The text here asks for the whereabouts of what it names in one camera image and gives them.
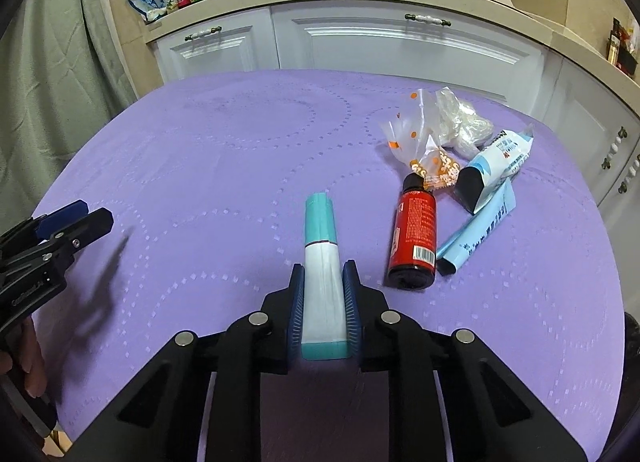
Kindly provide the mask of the person left hand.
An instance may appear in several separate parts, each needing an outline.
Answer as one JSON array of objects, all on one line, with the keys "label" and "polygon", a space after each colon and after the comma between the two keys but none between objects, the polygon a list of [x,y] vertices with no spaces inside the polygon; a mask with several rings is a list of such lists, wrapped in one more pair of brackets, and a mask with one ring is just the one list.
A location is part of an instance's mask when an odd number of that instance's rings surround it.
[{"label": "person left hand", "polygon": [[18,364],[25,372],[25,390],[32,398],[41,397],[47,388],[46,367],[37,340],[32,317],[21,324],[20,348],[17,351]]}]

